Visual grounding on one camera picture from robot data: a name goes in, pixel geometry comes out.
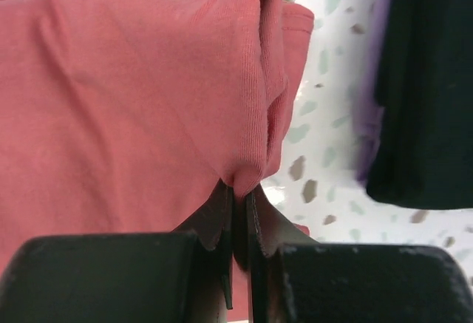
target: table surface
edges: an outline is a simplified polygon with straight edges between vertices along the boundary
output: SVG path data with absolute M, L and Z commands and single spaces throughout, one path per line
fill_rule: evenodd
M 473 210 L 417 211 L 373 202 L 353 181 L 353 101 L 364 68 L 374 0 L 295 0 L 316 24 L 270 201 L 322 242 L 445 248 L 473 285 Z

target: purple garment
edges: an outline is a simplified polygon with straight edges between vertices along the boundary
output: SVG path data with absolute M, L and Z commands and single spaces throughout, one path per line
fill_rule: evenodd
M 391 0 L 375 0 L 373 5 L 371 36 L 367 50 L 365 73 L 358 90 L 358 100 L 353 115 L 355 133 L 361 136 L 357 179 L 362 183 L 367 178 L 379 148 L 383 108 L 376 103 L 374 91 L 390 2 Z

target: folded black cloth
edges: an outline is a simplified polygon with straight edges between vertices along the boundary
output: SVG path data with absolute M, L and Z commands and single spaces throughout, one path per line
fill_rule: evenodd
M 473 0 L 392 0 L 375 99 L 376 201 L 473 207 Z

